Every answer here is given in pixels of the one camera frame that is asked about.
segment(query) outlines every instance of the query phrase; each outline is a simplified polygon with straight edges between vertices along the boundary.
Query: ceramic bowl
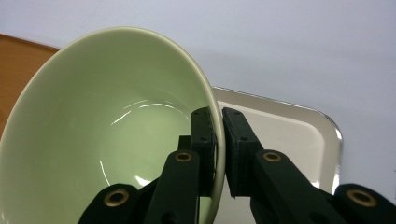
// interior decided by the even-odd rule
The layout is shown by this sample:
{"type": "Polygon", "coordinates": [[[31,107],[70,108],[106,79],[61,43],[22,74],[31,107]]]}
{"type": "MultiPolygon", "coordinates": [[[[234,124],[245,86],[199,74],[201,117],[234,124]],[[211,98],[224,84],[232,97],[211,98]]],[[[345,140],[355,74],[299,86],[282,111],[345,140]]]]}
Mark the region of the ceramic bowl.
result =
{"type": "Polygon", "coordinates": [[[56,53],[17,101],[0,142],[2,223],[78,223],[108,185],[160,176],[190,116],[209,106],[218,140],[213,221],[224,177],[221,115],[204,73],[168,38],[129,27],[83,36],[56,53]]]}

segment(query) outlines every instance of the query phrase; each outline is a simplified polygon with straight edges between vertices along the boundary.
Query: white wall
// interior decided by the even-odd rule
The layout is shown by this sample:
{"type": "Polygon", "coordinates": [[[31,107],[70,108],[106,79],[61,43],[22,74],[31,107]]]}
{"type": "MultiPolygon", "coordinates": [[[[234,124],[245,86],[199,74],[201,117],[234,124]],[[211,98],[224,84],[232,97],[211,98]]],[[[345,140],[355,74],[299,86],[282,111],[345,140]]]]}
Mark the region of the white wall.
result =
{"type": "Polygon", "coordinates": [[[344,136],[341,182],[396,203],[395,1],[0,2],[0,33],[59,48],[120,25],[170,37],[214,86],[329,115],[344,136]]]}

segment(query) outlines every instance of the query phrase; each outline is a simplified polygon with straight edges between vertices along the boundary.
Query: wooden table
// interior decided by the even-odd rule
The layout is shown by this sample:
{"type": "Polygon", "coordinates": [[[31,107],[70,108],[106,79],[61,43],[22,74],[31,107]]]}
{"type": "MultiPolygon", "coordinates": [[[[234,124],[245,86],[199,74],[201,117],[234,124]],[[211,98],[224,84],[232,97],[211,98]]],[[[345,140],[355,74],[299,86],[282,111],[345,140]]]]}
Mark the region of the wooden table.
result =
{"type": "Polygon", "coordinates": [[[56,51],[0,34],[0,136],[24,87],[56,51]]]}

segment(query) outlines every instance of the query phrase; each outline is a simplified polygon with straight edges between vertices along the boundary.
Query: white tray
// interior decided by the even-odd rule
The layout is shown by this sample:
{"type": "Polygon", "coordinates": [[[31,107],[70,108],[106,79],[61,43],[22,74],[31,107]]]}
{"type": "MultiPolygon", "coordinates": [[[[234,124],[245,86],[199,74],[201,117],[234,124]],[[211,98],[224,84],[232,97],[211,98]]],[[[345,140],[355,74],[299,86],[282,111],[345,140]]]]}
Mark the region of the white tray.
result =
{"type": "MultiPolygon", "coordinates": [[[[315,186],[332,193],[338,185],[342,137],[336,124],[325,114],[300,105],[214,88],[220,108],[244,113],[262,146],[285,153],[315,186]]],[[[227,182],[215,223],[255,223],[249,198],[232,198],[227,182]]]]}

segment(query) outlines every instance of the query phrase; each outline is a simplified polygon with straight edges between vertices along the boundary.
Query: pale green bowl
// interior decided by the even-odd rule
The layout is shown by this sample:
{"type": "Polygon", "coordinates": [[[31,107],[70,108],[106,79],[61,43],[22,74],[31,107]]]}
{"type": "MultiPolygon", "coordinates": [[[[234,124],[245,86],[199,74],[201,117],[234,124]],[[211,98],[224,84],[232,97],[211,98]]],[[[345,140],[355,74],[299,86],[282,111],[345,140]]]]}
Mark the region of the pale green bowl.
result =
{"type": "Polygon", "coordinates": [[[217,147],[215,186],[201,223],[219,206],[225,149],[221,114],[204,73],[177,44],[119,27],[86,35],[35,74],[0,142],[0,222],[77,223],[111,184],[137,188],[160,176],[190,115],[209,106],[217,147]]]}

